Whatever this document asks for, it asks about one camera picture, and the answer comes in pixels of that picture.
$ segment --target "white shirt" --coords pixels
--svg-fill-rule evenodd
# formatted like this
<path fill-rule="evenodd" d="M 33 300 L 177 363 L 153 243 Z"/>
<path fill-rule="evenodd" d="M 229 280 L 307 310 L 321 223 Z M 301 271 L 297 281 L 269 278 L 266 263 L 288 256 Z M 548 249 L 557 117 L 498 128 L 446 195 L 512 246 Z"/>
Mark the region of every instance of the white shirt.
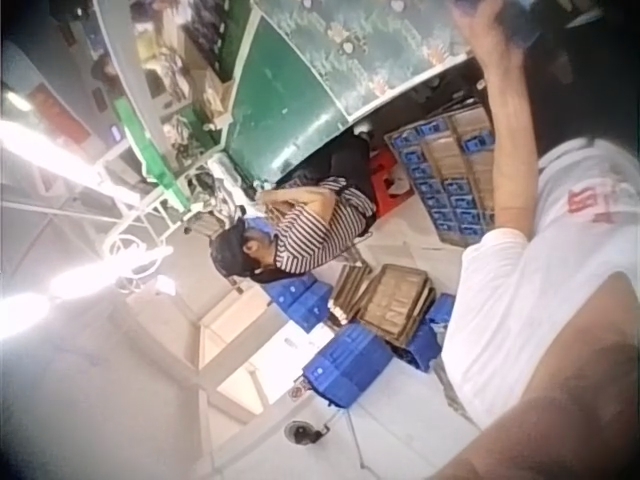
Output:
<path fill-rule="evenodd" d="M 640 169 L 603 141 L 540 162 L 536 230 L 496 229 L 462 257 L 442 358 L 481 428 L 513 407 L 554 338 L 612 274 L 640 290 Z"/>

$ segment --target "black pants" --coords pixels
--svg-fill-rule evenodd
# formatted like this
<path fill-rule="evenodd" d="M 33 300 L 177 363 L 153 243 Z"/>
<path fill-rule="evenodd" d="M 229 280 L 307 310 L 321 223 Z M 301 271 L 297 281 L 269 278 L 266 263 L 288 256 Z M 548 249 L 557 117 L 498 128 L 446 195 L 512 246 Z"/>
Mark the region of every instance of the black pants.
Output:
<path fill-rule="evenodd" d="M 369 142 L 349 130 L 312 153 L 281 185 L 317 185 L 328 177 L 343 177 L 375 203 L 369 156 Z"/>

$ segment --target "stack of trays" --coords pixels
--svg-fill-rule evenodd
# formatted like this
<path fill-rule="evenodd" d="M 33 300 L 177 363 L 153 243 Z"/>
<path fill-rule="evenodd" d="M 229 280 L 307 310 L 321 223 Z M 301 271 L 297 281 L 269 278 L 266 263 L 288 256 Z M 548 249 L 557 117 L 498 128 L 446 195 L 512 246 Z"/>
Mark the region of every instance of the stack of trays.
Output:
<path fill-rule="evenodd" d="M 338 282 L 331 298 L 329 311 L 333 315 L 333 323 L 345 325 L 355 317 L 361 301 L 361 290 L 371 273 L 368 265 L 344 265 L 340 271 Z"/>
<path fill-rule="evenodd" d="M 481 106 L 404 127 L 387 142 L 405 166 L 444 243 L 480 241 L 493 227 L 493 144 Z"/>
<path fill-rule="evenodd" d="M 362 293 L 357 318 L 390 344 L 405 347 L 434 299 L 426 272 L 387 264 Z"/>

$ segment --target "hand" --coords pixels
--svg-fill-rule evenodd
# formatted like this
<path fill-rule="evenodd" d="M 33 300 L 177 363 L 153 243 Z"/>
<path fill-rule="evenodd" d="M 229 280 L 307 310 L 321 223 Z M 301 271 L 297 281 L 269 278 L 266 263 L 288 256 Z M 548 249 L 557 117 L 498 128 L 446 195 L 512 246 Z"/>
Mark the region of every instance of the hand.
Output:
<path fill-rule="evenodd" d="M 497 23 L 505 0 L 481 0 L 471 14 L 453 5 L 453 17 L 465 37 L 485 76 L 509 73 L 522 68 L 524 52 L 509 43 Z"/>

